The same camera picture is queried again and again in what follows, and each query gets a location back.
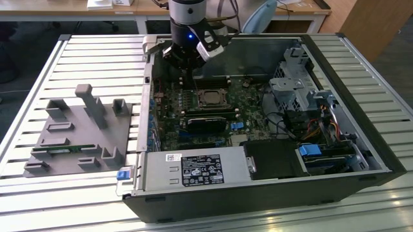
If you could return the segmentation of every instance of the metal slatted table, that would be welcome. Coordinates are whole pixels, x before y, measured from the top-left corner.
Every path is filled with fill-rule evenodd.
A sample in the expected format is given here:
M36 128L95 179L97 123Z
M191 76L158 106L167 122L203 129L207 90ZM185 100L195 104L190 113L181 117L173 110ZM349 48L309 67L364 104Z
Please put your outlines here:
M379 231L413 225L413 113L346 38L312 36L367 112L408 173L338 203L191 219L143 223L115 193L117 172L24 178L48 114L46 104L68 105L80 83L94 86L103 103L134 104L127 164L135 162L145 64L142 35L72 36L59 41L0 145L0 231ZM325 89L328 81L317 72Z

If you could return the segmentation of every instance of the blue connector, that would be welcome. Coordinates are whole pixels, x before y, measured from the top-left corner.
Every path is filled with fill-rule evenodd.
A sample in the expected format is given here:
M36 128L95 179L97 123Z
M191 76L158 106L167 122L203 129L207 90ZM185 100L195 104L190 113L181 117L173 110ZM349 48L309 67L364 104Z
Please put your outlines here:
M130 170L119 170L117 175L117 180L129 180L131 178Z
M238 130L238 129L242 129L244 127L245 127L244 122L232 123L232 130Z
M242 129L244 127L245 127L245 123L244 122L237 123L237 129Z
M301 156L320 156L321 150L317 144L305 144L298 148Z

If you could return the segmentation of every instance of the wooden desk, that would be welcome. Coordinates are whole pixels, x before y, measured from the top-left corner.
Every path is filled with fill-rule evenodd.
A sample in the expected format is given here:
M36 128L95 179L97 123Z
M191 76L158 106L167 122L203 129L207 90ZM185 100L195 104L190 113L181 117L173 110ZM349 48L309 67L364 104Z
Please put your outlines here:
M278 7L286 8L285 5L278 3ZM325 17L332 13L332 10L324 10L314 3L313 0L304 0L302 3L289 4L289 12L284 9L277 8L273 20L280 21L312 21L308 33L317 33ZM141 34L147 34L146 22L151 20L169 20L169 11L161 9L151 0L139 0L137 8L137 21L138 30Z
M135 21L131 6L87 10L87 0L0 0L0 21Z
M318 7L313 0L277 9L273 20L312 21L308 32L317 33L330 10ZM151 0L135 0L131 6L89 11L87 0L0 0L0 21L135 21L141 34L147 34L146 22L169 20L169 11Z

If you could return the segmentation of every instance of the floor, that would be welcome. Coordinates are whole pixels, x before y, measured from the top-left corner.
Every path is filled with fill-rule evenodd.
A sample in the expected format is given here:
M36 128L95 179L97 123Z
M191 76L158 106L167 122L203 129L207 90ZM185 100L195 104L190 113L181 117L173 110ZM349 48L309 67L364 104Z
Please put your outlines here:
M137 34L134 22L117 22L119 31L103 22L85 22L78 34ZM15 61L20 76L10 83L0 84L0 141L15 119L28 91L36 81L48 55L62 34L72 34L76 22L63 22L60 28L54 28L47 22L22 22L11 42L3 44ZM150 33L155 30L169 31L163 23L149 25ZM401 29L373 66L395 87L408 104L413 107L413 17Z

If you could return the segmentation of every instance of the power supply label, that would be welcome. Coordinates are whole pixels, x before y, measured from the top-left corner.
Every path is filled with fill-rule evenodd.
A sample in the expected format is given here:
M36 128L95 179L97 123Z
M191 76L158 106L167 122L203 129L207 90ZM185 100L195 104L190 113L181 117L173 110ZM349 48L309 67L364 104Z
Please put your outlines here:
M181 158L182 184L185 187L225 183L219 155Z

